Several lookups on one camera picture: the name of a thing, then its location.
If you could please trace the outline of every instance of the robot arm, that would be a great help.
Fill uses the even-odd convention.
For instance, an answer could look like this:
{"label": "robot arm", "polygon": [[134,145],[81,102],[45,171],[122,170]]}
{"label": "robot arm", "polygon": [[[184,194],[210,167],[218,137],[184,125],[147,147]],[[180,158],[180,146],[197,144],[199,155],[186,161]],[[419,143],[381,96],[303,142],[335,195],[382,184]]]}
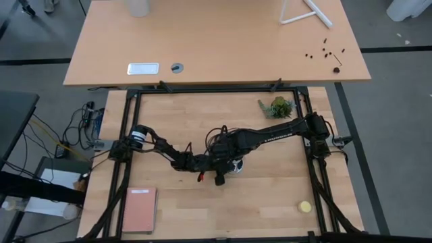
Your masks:
{"label": "robot arm", "polygon": [[[291,136],[303,136],[310,140],[312,153],[316,157],[329,155],[329,148],[325,139],[329,131],[322,116],[316,113],[308,114],[305,118],[264,128],[261,130],[239,128],[228,130],[226,126],[217,128],[220,133],[206,139],[206,151],[201,155],[193,155],[192,151],[179,152],[170,145],[166,139],[158,136],[149,127],[138,125],[129,137],[118,140],[110,151],[112,159],[124,159],[132,151],[139,153],[156,152],[164,156],[171,166],[178,171],[200,172],[198,181],[201,181],[206,171],[216,171],[216,184],[225,183],[224,175],[234,169],[234,161],[241,160],[244,155],[257,149],[260,145]],[[151,135],[151,142],[146,141]],[[144,143],[153,144],[150,150],[143,150]]]}

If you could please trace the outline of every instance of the light wood desk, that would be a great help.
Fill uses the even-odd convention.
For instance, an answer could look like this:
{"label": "light wood desk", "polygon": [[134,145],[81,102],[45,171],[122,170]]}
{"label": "light wood desk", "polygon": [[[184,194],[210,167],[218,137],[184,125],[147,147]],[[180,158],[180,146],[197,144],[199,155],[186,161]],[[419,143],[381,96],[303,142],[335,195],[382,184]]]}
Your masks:
{"label": "light wood desk", "polygon": [[[314,111],[335,128],[325,89],[313,87],[309,93]],[[270,103],[281,95],[293,99],[292,92],[146,94],[142,96],[138,123],[153,128],[178,150],[192,142],[194,154],[199,154],[205,150],[205,135],[212,128],[225,124],[228,128],[260,129],[288,121],[265,119],[257,104],[258,99]],[[125,91],[109,93],[101,139],[118,138],[125,99]],[[105,157],[98,157],[94,163]],[[335,203],[362,229],[341,154],[327,158],[327,171]],[[112,161],[92,172],[78,236],[87,233],[105,209],[112,172]],[[245,156],[243,171],[226,175],[222,186],[214,185],[213,172],[207,172],[201,183],[196,181],[197,175],[175,171],[156,153],[134,153],[130,186],[158,188],[157,219],[154,234],[123,235],[123,239],[305,236],[309,230],[319,234],[315,209],[309,214],[297,209],[302,200],[314,203],[301,137],[260,146]],[[115,225],[117,213],[113,215]]]}
{"label": "light wood desk", "polygon": [[[64,84],[370,80],[340,0],[314,1],[332,29],[317,16],[280,26],[282,0],[152,0],[144,18],[130,16],[124,1],[93,1]],[[309,11],[302,0],[289,0],[285,17]],[[129,76],[129,63],[159,63],[159,73]],[[184,71],[174,74],[174,63]]]}

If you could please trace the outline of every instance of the yellow cable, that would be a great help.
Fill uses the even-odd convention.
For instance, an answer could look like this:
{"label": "yellow cable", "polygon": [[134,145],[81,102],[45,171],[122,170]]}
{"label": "yellow cable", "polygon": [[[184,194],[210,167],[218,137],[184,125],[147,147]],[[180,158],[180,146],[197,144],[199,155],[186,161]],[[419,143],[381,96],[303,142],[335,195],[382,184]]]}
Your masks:
{"label": "yellow cable", "polygon": [[32,123],[34,123],[34,125],[38,126],[38,127],[39,127],[39,128],[40,128],[40,129],[45,133],[45,134],[47,134],[48,137],[49,137],[52,141],[55,142],[55,144],[59,145],[60,147],[63,147],[64,149],[67,149],[67,150],[71,151],[71,152],[72,152],[73,154],[75,154],[76,156],[81,157],[82,159],[85,159],[85,160],[88,161],[88,162],[91,162],[90,159],[87,159],[84,155],[81,155],[79,152],[75,151],[74,149],[72,149],[72,148],[68,148],[68,147],[62,145],[60,142],[56,141],[56,140],[52,137],[52,135],[50,135],[50,133],[49,133],[45,128],[43,128],[43,126],[42,126],[40,123],[38,123],[37,121],[34,121],[34,120],[30,120],[30,121],[31,121]]}

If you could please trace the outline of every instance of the pink notebook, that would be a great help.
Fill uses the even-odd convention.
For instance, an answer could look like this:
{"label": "pink notebook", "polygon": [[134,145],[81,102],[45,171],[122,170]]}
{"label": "pink notebook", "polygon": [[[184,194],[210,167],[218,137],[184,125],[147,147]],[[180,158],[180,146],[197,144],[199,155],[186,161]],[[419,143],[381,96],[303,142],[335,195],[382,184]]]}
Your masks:
{"label": "pink notebook", "polygon": [[156,206],[156,188],[128,188],[124,209],[123,233],[153,233]]}

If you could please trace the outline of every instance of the yellow ball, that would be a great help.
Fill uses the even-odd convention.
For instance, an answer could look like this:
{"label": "yellow ball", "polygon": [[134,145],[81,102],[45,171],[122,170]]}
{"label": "yellow ball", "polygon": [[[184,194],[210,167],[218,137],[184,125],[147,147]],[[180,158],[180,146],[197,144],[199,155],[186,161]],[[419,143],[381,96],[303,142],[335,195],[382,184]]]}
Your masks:
{"label": "yellow ball", "polygon": [[302,201],[298,204],[298,210],[302,213],[310,213],[312,211],[312,205],[308,201]]}

